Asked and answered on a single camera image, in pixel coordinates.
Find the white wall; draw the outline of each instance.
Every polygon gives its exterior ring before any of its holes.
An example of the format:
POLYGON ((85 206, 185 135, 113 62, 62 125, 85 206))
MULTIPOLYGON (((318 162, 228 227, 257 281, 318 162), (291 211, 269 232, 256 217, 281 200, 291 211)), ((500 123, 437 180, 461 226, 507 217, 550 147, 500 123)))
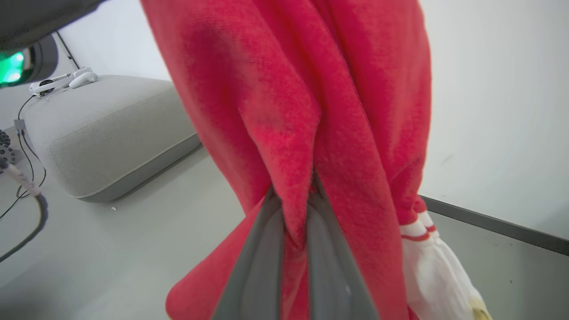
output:
POLYGON ((422 1, 422 195, 569 239, 569 1, 422 1))
POLYGON ((80 67, 99 75, 170 80, 138 0, 111 0, 60 30, 80 67))
MULTIPOLYGON (((65 49, 57 44, 57 50, 59 60, 53 76, 72 72, 74 69, 67 58, 65 49)), ((16 87, 0 89, 0 129, 6 130, 14 126, 14 119, 18 117, 18 110, 31 96, 28 91, 29 88, 29 84, 22 84, 16 87)))

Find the gray sofa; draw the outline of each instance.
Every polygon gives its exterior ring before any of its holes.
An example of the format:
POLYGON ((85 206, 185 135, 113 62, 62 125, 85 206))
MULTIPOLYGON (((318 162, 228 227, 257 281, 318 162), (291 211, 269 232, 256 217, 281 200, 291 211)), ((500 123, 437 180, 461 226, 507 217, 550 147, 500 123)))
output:
POLYGON ((100 76, 30 105, 28 137, 72 196, 108 202, 200 145, 171 82, 100 76))

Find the green light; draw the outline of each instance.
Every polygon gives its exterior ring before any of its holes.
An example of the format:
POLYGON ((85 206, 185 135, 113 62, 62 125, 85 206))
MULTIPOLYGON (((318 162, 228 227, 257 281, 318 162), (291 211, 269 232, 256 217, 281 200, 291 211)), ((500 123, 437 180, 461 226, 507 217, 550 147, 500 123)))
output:
POLYGON ((20 80, 23 69, 24 55, 21 52, 0 60, 0 85, 20 80))

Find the gray floor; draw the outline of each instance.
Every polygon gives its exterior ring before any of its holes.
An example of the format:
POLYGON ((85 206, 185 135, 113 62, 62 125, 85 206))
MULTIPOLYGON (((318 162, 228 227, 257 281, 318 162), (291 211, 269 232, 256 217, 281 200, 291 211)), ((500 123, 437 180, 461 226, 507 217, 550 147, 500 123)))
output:
MULTIPOLYGON (((16 188, 0 175, 0 211, 16 188)), ((243 217, 204 149, 113 203, 72 199, 49 176, 43 192, 50 206, 45 230, 0 264, 0 319, 167 319, 169 288, 243 217)), ((0 252, 37 218, 32 199, 17 204, 1 220, 0 252)), ((433 219, 495 320, 567 319, 569 257, 433 219)))

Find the red plush costume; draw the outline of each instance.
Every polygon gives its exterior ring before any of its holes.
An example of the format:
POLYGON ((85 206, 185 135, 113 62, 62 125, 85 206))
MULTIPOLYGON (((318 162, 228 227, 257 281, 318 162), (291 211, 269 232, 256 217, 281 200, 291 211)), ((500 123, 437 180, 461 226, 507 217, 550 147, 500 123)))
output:
POLYGON ((417 215, 426 210, 417 190, 431 104, 418 2, 142 4, 185 108, 246 214, 172 288, 170 317, 209 319, 273 184, 286 221, 281 318, 308 318, 304 245, 313 168, 381 318, 409 319, 408 304, 421 316, 406 293, 402 245, 402 236, 431 237, 417 215))

